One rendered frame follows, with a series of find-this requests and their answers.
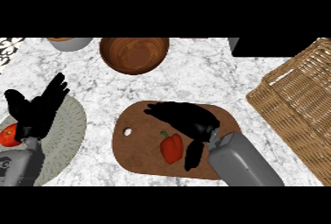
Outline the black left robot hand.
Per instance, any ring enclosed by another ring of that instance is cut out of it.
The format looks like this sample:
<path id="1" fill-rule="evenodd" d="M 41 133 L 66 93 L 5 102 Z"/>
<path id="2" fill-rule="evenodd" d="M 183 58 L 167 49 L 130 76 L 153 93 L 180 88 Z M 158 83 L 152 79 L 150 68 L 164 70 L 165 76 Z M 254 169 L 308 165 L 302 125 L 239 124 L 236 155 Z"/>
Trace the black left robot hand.
<path id="1" fill-rule="evenodd" d="M 68 83 L 62 73 L 56 74 L 44 93 L 32 101 L 28 101 L 14 89 L 4 91 L 8 114 L 16 119 L 14 140 L 17 142 L 28 137 L 42 139 L 47 136 L 68 92 Z"/>

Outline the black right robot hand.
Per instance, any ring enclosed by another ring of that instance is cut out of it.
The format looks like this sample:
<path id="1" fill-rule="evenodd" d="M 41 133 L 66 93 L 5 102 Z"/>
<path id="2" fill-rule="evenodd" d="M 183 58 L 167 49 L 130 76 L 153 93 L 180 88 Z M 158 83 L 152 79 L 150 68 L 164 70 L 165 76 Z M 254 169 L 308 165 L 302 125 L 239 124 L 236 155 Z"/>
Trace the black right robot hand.
<path id="1" fill-rule="evenodd" d="M 186 148 L 183 166 L 187 172 L 199 165 L 203 144 L 209 142 L 212 132 L 220 128 L 220 121 L 205 108 L 187 102 L 158 102 L 149 104 L 143 112 L 192 139 Z"/>

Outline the red bell pepper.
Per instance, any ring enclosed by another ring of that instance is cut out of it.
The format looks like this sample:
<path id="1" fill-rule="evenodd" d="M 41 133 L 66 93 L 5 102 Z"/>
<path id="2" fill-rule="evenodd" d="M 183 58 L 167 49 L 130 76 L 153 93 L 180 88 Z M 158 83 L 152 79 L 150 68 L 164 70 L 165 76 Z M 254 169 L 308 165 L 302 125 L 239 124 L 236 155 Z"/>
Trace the red bell pepper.
<path id="1" fill-rule="evenodd" d="M 165 131 L 162 131 L 161 134 L 164 135 L 164 139 L 159 143 L 159 153 L 164 157 L 165 162 L 171 165 L 181 159 L 181 137 L 178 134 L 172 134 L 169 136 Z"/>

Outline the brown wooden cutting board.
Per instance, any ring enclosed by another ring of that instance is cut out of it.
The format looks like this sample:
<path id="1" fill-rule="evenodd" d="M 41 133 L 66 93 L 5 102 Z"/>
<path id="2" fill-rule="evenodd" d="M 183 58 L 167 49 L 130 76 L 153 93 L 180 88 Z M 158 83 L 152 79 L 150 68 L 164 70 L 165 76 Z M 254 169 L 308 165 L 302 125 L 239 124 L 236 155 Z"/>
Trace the brown wooden cutting board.
<path id="1" fill-rule="evenodd" d="M 208 164 L 206 143 L 199 143 L 181 134 L 165 122 L 143 110 L 155 101 L 138 101 L 133 103 L 122 111 L 112 134 L 112 151 L 115 159 L 121 167 L 134 173 L 162 175 L 193 179 L 218 179 L 218 176 Z M 168 164 L 161 155 L 161 143 L 165 131 L 171 137 L 174 134 L 180 136 L 183 149 L 189 145 L 201 147 L 201 162 L 195 168 L 184 170 L 184 158 L 187 153 L 181 153 L 181 159 Z"/>

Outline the wicker basket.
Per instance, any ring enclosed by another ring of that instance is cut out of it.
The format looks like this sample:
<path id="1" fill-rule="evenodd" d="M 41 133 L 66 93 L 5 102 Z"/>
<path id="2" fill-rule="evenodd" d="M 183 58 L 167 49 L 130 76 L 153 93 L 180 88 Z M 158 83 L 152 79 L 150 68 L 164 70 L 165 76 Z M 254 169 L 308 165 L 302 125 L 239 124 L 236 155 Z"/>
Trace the wicker basket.
<path id="1" fill-rule="evenodd" d="M 320 183 L 331 186 L 331 38 L 261 78 L 245 99 Z"/>

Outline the round grey placemat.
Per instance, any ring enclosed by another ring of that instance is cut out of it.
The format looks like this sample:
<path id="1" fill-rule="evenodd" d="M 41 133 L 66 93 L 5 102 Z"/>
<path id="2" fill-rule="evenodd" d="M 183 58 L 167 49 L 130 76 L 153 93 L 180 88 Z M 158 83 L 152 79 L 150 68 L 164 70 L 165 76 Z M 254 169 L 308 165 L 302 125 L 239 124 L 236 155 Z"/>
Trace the round grey placemat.
<path id="1" fill-rule="evenodd" d="M 50 131 L 41 139 L 41 149 L 45 155 L 41 171 L 34 186 L 45 184 L 68 167 L 78 153 L 87 128 L 87 116 L 78 100 L 66 96 L 56 112 Z M 22 151 L 26 145 L 20 143 L 13 147 L 0 144 L 0 186 L 5 182 L 7 170 L 11 168 L 8 151 Z"/>

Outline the red tomato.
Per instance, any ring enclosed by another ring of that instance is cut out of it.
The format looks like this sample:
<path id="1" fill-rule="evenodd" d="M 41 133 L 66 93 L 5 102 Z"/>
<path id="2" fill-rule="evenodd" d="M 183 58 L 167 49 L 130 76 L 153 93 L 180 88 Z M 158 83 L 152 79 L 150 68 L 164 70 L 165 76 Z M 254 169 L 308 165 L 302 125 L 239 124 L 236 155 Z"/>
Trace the red tomato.
<path id="1" fill-rule="evenodd" d="M 4 147 L 14 147 L 20 143 L 14 140 L 16 137 L 16 124 L 10 124 L 0 132 L 0 144 Z"/>

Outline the white patterned cloth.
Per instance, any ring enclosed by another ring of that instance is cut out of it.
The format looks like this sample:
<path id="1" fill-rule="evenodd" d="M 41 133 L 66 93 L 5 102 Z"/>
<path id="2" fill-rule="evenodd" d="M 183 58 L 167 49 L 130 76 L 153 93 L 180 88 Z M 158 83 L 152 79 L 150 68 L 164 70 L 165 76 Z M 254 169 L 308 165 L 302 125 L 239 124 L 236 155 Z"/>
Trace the white patterned cloth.
<path id="1" fill-rule="evenodd" d="M 23 40 L 23 38 L 0 38 L 0 73 L 13 58 Z"/>

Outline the brown wooden bowl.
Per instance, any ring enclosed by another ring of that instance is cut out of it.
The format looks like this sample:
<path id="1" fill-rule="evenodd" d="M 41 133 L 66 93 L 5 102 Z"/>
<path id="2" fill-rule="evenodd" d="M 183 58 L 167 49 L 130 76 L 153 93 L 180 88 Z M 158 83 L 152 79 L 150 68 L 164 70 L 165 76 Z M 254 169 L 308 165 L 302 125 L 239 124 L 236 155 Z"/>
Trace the brown wooden bowl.
<path id="1" fill-rule="evenodd" d="M 102 38 L 99 54 L 107 66 L 122 74 L 149 72 L 162 62 L 168 38 Z"/>

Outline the black appliance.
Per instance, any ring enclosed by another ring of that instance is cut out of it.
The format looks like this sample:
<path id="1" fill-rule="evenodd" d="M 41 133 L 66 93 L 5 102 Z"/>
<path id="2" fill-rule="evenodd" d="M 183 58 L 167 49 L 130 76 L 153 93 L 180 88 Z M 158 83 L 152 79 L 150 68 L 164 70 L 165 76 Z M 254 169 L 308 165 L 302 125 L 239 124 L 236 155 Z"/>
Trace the black appliance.
<path id="1" fill-rule="evenodd" d="M 233 57 L 294 57 L 316 38 L 227 38 Z"/>

